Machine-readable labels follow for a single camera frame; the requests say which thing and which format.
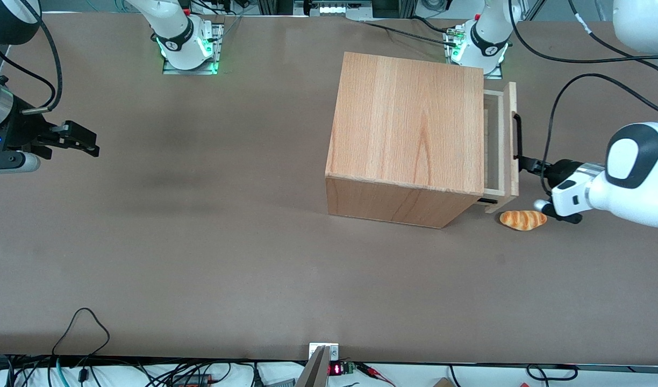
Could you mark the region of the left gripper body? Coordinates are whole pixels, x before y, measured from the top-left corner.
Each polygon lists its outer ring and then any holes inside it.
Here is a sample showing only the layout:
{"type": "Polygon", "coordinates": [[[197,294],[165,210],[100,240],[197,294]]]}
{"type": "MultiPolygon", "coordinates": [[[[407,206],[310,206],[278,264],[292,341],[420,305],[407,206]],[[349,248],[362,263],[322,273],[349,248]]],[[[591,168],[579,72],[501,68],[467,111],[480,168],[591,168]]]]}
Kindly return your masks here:
{"type": "Polygon", "coordinates": [[[596,164],[562,159],[546,169],[545,178],[551,188],[543,213],[551,218],[581,218],[593,209],[589,191],[596,179],[596,164]]]}

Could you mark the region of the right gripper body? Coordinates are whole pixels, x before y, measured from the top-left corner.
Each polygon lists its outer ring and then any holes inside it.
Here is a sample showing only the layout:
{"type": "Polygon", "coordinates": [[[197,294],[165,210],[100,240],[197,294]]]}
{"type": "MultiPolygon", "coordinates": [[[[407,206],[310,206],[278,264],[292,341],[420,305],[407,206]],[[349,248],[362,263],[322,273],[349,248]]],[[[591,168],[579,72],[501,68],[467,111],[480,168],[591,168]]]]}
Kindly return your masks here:
{"type": "Polygon", "coordinates": [[[52,150],[46,146],[46,140],[50,139],[52,127],[54,124],[43,115],[23,115],[14,108],[0,123],[0,151],[29,152],[49,160],[52,150]]]}

